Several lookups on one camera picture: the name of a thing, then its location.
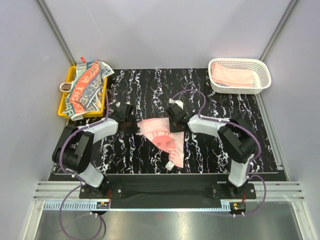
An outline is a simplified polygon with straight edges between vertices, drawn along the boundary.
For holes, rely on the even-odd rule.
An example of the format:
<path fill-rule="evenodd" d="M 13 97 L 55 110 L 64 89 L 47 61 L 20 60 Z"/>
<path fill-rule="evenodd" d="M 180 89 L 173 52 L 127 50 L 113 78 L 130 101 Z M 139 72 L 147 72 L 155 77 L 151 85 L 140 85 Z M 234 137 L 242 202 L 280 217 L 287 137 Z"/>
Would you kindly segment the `pink bunny towel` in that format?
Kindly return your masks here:
<path fill-rule="evenodd" d="M 166 168 L 184 167 L 184 132 L 171 132 L 168 117 L 144 119 L 137 123 L 137 135 L 145 136 L 159 150 L 168 153 Z"/>

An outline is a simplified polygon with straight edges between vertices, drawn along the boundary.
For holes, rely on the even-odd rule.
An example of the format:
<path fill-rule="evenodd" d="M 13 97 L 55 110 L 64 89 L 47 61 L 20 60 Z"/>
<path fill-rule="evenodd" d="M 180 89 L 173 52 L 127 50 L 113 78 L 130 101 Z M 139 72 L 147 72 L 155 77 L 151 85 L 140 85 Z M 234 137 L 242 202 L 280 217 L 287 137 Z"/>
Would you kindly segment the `plain pink towel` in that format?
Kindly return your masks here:
<path fill-rule="evenodd" d="M 211 77 L 216 84 L 227 87 L 251 88 L 254 86 L 253 71 L 249 69 L 227 68 L 214 63 Z"/>

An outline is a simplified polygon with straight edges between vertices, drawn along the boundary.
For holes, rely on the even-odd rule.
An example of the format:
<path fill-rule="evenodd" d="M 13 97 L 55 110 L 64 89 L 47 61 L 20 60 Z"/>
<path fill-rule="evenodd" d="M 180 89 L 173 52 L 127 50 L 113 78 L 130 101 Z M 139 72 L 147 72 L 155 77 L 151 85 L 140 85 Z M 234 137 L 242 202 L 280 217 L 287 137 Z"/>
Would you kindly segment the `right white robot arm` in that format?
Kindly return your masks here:
<path fill-rule="evenodd" d="M 170 101 L 165 110 L 170 129 L 174 132 L 205 134 L 221 140 L 224 151 L 231 159 L 228 181 L 222 191 L 231 198 L 245 193 L 249 179 L 249 165 L 261 154 L 256 136 L 247 129 L 242 118 L 215 118 L 188 114 L 177 101 Z"/>

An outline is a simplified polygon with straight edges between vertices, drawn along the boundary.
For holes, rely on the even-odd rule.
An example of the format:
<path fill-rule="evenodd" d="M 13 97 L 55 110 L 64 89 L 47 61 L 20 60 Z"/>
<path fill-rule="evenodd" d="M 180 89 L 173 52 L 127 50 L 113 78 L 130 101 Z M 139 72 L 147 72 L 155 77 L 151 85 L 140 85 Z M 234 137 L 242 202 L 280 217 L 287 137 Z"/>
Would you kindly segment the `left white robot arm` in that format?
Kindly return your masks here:
<path fill-rule="evenodd" d="M 68 124 L 52 153 L 52 161 L 64 171 L 73 174 L 97 198 L 111 193 L 107 177 L 91 163 L 93 145 L 119 132 L 136 134 L 136 108 L 129 103 L 117 103 L 111 115 L 86 126 Z"/>

